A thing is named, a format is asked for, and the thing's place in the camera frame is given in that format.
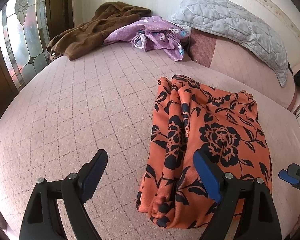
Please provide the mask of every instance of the orange floral fabric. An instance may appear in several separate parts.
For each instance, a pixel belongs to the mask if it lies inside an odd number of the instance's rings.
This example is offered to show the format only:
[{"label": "orange floral fabric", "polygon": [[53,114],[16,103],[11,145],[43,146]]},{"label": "orange floral fabric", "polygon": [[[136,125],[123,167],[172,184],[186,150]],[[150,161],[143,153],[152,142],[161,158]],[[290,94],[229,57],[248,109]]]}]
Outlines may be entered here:
[{"label": "orange floral fabric", "polygon": [[[198,228],[216,210],[193,165],[204,150],[237,178],[262,178],[272,190],[272,166],[258,123],[257,104],[246,92],[229,93],[186,76],[158,80],[150,154],[137,197],[139,212],[163,228]],[[239,200],[235,217],[242,212]]]}]

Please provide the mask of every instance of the purple floral cloth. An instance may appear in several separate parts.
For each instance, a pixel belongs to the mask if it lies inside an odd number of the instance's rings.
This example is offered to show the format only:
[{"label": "purple floral cloth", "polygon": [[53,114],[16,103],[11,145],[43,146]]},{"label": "purple floral cloth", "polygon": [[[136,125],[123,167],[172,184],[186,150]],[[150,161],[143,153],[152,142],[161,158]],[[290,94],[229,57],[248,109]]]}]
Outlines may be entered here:
[{"label": "purple floral cloth", "polygon": [[103,44],[131,41],[133,46],[145,51],[162,49],[171,59],[177,61],[182,60],[185,54],[180,40],[188,36],[177,25],[163,20],[160,16],[152,16],[121,27],[111,33]]}]

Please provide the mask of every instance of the metal screw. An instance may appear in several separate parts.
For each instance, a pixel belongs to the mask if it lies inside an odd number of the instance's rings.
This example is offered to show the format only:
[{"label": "metal screw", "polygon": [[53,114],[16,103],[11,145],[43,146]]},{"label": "metal screw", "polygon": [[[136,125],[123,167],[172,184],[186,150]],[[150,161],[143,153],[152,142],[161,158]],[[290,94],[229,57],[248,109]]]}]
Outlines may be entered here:
[{"label": "metal screw", "polygon": [[232,178],[233,178],[233,174],[230,173],[230,172],[226,172],[226,173],[225,173],[225,177],[226,177],[227,179],[232,179]]},{"label": "metal screw", "polygon": [[258,182],[259,184],[264,183],[263,179],[261,179],[261,178],[257,178],[257,182]]},{"label": "metal screw", "polygon": [[69,178],[69,179],[75,179],[76,177],[77,177],[77,174],[76,174],[75,172],[70,173],[70,174],[68,175],[68,178]]},{"label": "metal screw", "polygon": [[40,183],[42,183],[42,182],[44,182],[44,178],[43,178],[43,177],[39,177],[39,178],[37,179],[37,183],[40,184]]}]

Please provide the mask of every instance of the stained glass window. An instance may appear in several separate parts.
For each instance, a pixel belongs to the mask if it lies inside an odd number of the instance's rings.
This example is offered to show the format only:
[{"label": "stained glass window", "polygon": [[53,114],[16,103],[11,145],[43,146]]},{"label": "stained glass window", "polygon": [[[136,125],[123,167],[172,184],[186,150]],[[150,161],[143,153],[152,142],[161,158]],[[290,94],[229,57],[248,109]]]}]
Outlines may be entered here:
[{"label": "stained glass window", "polygon": [[9,0],[0,12],[0,47],[20,91],[48,64],[45,0]]}]

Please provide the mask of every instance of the blue gripper pad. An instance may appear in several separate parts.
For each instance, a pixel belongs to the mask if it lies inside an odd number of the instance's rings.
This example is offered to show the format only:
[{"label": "blue gripper pad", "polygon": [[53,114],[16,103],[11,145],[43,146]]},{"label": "blue gripper pad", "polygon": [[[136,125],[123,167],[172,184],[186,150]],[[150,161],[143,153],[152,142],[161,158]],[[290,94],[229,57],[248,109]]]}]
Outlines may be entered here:
[{"label": "blue gripper pad", "polygon": [[299,181],[291,176],[288,175],[288,172],[286,170],[279,171],[279,178],[290,183],[291,185],[296,185],[299,183]]},{"label": "blue gripper pad", "polygon": [[200,179],[206,188],[209,198],[213,199],[217,204],[221,202],[220,184],[200,153],[195,151],[193,154],[194,167],[200,176]]},{"label": "blue gripper pad", "polygon": [[103,151],[82,184],[82,194],[80,196],[82,203],[92,198],[107,164],[108,155],[106,151]]}]

